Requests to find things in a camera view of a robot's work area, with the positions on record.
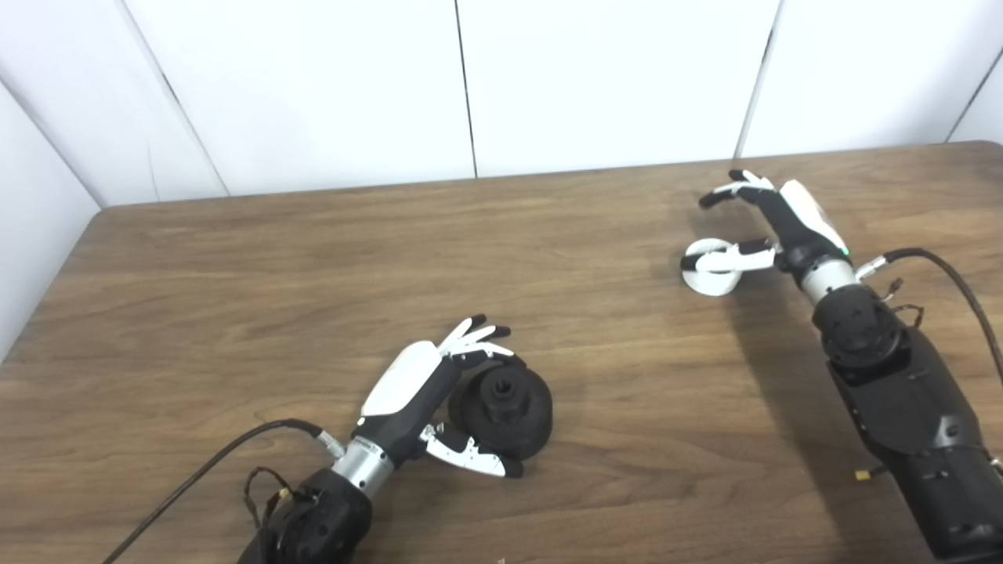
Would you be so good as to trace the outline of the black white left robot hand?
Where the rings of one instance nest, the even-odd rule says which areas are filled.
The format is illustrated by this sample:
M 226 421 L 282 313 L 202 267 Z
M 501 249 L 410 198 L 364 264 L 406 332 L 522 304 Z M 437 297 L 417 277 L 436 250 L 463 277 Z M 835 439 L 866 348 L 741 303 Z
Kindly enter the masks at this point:
M 353 442 L 361 443 L 391 470 L 427 454 L 481 474 L 522 477 L 519 461 L 454 425 L 433 422 L 463 371 L 488 360 L 516 360 L 511 349 L 494 341 L 510 334 L 508 326 L 488 325 L 486 315 L 477 314 L 459 322 L 440 343 L 422 340 L 406 346 L 362 404 Z

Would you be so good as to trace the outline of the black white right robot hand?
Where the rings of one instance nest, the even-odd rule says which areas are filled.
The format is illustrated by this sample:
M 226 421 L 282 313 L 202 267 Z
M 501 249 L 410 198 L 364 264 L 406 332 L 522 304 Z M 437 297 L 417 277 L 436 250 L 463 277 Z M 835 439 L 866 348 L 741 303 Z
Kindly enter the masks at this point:
M 770 179 L 748 170 L 731 170 L 730 179 L 730 183 L 700 197 L 698 206 L 712 208 L 731 200 L 751 204 L 773 229 L 773 238 L 687 252 L 679 262 L 684 273 L 743 273 L 775 267 L 802 282 L 810 270 L 824 262 L 852 265 L 848 246 L 802 183 L 787 181 L 777 188 Z

